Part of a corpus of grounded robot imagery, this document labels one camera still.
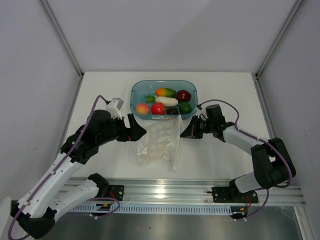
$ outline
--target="plastic bag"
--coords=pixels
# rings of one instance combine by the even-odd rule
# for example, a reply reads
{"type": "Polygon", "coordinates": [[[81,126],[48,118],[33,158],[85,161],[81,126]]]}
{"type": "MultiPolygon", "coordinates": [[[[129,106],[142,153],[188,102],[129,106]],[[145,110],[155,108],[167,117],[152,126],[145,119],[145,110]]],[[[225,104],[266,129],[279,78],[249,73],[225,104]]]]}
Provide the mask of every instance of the plastic bag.
{"type": "Polygon", "coordinates": [[[179,115],[176,119],[144,127],[147,134],[133,145],[135,162],[141,166],[167,163],[173,170],[177,169],[182,141],[180,133],[184,126],[179,115]]]}

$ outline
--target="green fruit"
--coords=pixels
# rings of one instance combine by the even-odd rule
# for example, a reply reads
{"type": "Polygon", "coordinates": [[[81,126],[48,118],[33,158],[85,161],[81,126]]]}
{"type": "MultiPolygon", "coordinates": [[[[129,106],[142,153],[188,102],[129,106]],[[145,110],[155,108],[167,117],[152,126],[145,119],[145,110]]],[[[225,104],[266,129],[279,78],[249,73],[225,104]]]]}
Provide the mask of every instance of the green fruit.
{"type": "Polygon", "coordinates": [[[179,104],[179,111],[181,114],[189,114],[192,112],[192,107],[188,102],[183,101],[179,104]]]}

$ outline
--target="metal base plate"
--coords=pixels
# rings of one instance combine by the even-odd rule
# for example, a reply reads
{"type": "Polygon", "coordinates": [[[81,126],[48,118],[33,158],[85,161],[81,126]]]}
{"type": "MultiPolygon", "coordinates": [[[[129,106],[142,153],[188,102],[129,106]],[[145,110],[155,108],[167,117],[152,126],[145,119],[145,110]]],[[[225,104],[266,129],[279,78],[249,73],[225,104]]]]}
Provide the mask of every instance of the metal base plate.
{"type": "Polygon", "coordinates": [[[259,202],[258,195],[255,191],[249,191],[247,193],[242,194],[238,198],[232,198],[229,191],[229,187],[224,186],[215,186],[212,188],[212,196],[214,203],[223,203],[223,204],[246,204],[248,197],[251,203],[257,204],[259,202]]]}

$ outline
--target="white enclosure wall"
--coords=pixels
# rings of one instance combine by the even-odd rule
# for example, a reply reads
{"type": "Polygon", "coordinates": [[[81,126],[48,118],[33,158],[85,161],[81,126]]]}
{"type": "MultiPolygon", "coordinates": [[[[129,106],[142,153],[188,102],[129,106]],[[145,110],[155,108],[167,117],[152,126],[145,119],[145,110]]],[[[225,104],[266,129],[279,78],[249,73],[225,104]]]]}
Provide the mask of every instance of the white enclosure wall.
{"type": "Polygon", "coordinates": [[[296,0],[49,0],[84,72],[253,72],[296,0]]]}
{"type": "Polygon", "coordinates": [[[0,55],[0,200],[18,199],[52,163],[79,78],[36,0],[1,1],[0,55]]]}
{"type": "Polygon", "coordinates": [[[313,223],[320,223],[320,2],[307,0],[261,85],[275,131],[296,168],[313,223]]]}

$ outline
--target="transparent plastic container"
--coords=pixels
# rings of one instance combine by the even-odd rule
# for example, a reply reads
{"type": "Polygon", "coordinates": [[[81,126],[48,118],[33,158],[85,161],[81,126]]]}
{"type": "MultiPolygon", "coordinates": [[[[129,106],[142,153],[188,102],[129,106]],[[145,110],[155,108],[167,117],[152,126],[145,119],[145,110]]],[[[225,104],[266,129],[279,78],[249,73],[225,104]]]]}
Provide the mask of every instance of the transparent plastic container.
{"type": "Polygon", "coordinates": [[[143,80],[137,82],[131,90],[130,97],[130,110],[131,112],[138,116],[141,119],[145,120],[168,120],[175,119],[178,115],[155,115],[152,114],[151,111],[149,114],[139,114],[136,111],[136,106],[139,103],[148,104],[149,107],[153,105],[153,103],[146,102],[147,95],[155,96],[157,89],[168,88],[173,89],[176,92],[179,90],[186,90],[191,94],[191,100],[188,102],[191,105],[192,111],[188,114],[181,114],[182,119],[187,119],[196,113],[196,106],[198,105],[198,95],[197,89],[195,85],[186,80],[143,80]]]}

